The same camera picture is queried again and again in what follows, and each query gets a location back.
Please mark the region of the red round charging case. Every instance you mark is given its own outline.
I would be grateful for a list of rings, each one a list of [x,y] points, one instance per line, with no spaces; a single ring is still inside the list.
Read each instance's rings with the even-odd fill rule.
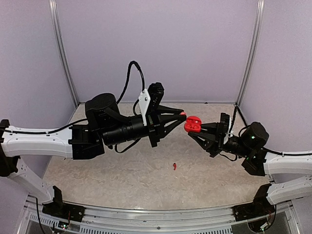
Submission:
[[[184,124],[184,130],[189,133],[199,133],[201,131],[202,121],[197,116],[189,116]]]

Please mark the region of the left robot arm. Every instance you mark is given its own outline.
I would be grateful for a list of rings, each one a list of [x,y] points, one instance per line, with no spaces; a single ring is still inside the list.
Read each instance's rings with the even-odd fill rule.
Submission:
[[[161,95],[144,92],[139,98],[142,114],[123,116],[111,93],[97,95],[85,104],[86,118],[59,129],[22,129],[3,119],[0,123],[0,175],[23,185],[55,215],[68,213],[61,190],[48,186],[29,170],[24,155],[58,156],[90,160],[104,154],[105,147],[147,137],[156,147],[186,120],[183,110],[160,105]]]

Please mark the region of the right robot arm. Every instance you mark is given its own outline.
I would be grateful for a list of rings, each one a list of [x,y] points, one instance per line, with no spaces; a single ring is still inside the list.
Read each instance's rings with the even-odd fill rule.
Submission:
[[[298,199],[312,194],[312,153],[310,151],[290,154],[274,153],[264,149],[269,134],[259,122],[244,127],[234,136],[227,123],[200,124],[185,123],[184,129],[203,150],[215,157],[226,152],[243,158],[242,166],[253,176],[272,176],[275,174],[299,174],[302,177],[282,183],[269,183],[257,191],[249,211],[260,216],[269,205]]]

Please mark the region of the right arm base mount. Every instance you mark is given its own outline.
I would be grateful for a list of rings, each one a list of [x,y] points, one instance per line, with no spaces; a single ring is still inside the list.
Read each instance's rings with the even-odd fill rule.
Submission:
[[[246,203],[233,207],[233,213],[236,221],[253,219],[256,217],[268,215],[275,212],[274,205],[262,205],[260,203]]]

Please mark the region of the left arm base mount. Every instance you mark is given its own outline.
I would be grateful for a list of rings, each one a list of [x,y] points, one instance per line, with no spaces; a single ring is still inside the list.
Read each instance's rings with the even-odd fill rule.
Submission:
[[[57,204],[52,202],[49,204],[44,204],[42,212],[44,214],[69,221],[81,222],[84,217],[85,209],[85,207],[79,205],[69,203]]]

